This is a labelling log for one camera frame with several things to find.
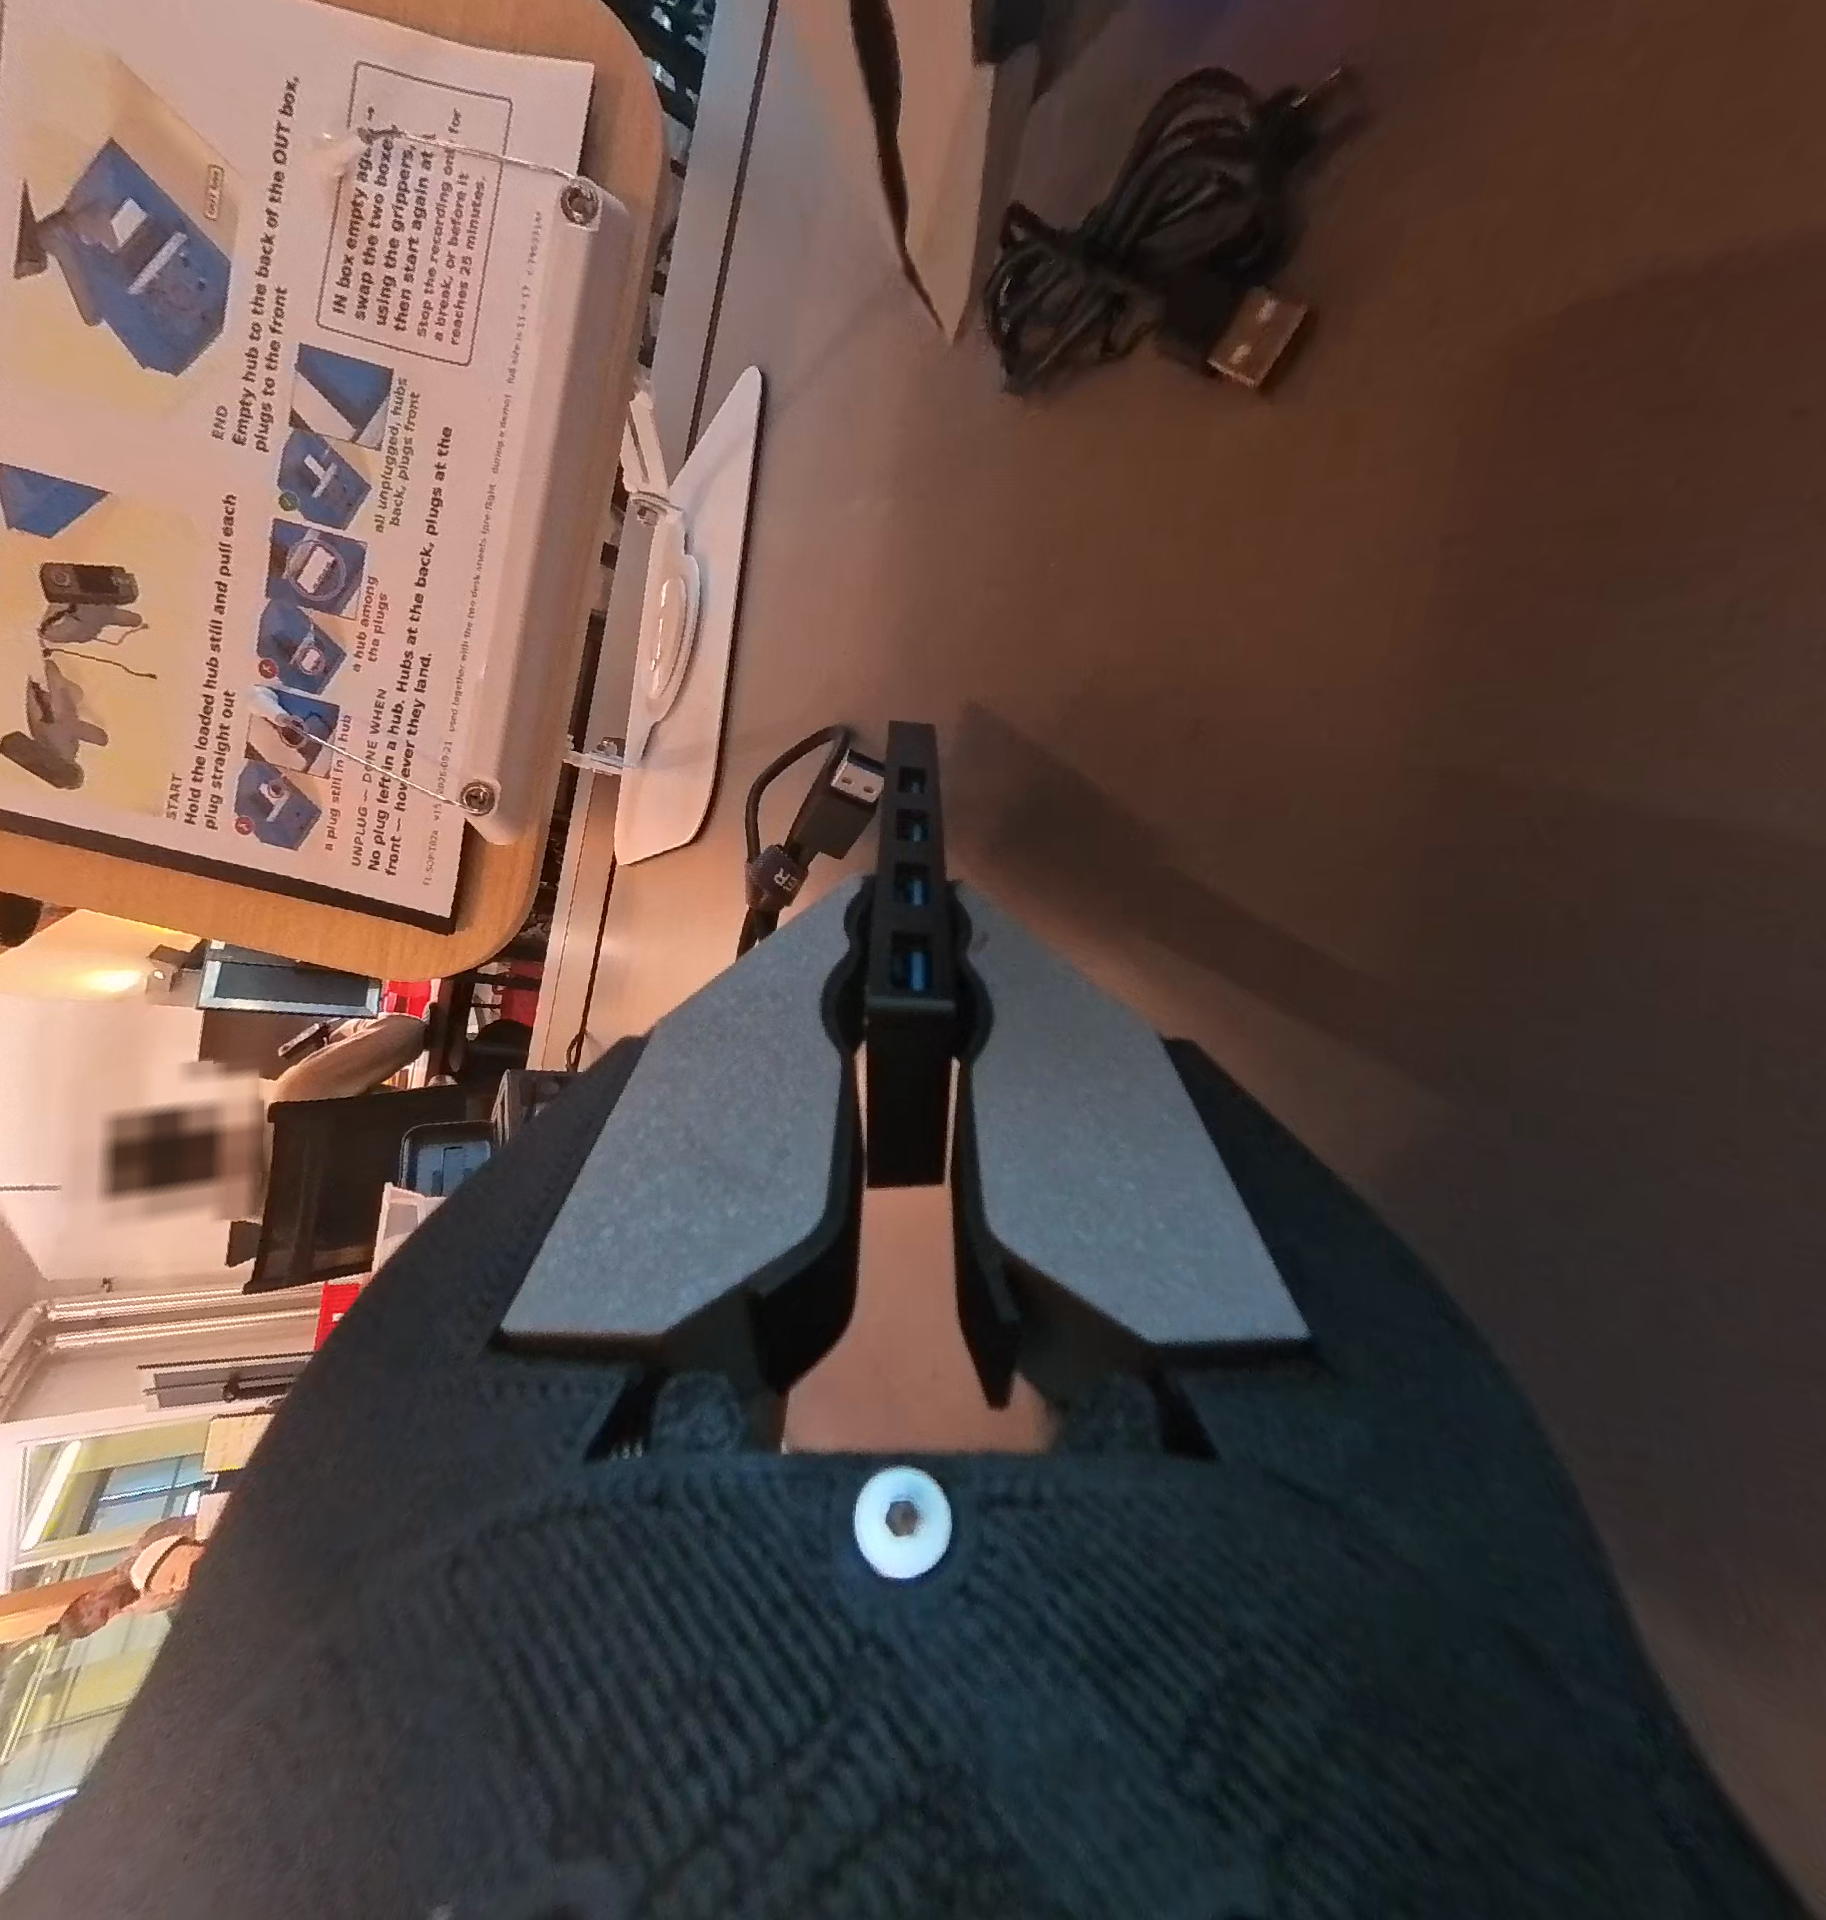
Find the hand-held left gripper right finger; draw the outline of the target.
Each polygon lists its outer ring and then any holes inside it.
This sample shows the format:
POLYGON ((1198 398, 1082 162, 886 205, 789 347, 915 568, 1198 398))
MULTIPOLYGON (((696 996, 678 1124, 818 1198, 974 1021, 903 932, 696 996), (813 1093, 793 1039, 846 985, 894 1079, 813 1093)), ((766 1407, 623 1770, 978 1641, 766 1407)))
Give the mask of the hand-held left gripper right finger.
POLYGON ((983 1396, 1069 1402, 1310 1348, 1167 1039, 974 884, 950 1192, 983 1396))

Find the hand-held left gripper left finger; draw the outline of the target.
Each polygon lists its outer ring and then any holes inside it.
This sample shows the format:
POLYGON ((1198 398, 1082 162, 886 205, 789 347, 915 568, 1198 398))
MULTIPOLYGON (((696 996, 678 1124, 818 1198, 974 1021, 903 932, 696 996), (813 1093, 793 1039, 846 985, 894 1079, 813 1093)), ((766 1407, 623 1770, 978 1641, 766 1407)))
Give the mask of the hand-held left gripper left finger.
POLYGON ((839 883, 639 1039, 499 1349, 718 1377, 758 1446, 789 1446, 859 1291, 868 909, 868 880, 839 883))

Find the black usb hub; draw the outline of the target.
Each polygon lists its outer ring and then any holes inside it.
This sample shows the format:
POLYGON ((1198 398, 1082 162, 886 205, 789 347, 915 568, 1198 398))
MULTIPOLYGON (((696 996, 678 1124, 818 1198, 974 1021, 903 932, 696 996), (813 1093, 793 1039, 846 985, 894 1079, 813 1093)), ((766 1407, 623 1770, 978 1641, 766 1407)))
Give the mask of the black usb hub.
POLYGON ((958 930, 946 861, 942 743, 889 722, 864 968, 868 1185, 934 1186, 948 1168, 958 1043, 958 930))

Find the clear plastic box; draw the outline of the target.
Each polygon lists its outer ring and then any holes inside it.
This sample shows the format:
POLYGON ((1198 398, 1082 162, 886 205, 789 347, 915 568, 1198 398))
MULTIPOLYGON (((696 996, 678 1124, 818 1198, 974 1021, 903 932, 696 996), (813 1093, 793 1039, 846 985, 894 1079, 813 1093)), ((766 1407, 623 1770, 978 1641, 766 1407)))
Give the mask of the clear plastic box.
POLYGON ((972 322, 1036 102, 1117 2, 851 2, 886 227, 942 337, 972 322))

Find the black chair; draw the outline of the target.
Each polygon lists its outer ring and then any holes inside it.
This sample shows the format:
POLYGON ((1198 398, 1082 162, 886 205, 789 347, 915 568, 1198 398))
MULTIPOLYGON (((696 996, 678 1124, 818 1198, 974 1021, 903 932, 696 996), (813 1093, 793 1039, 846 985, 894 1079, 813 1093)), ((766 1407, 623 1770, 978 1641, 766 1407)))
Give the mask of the black chair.
POLYGON ((466 1117, 456 1086, 279 1099, 245 1293, 374 1273, 406 1135, 466 1117))

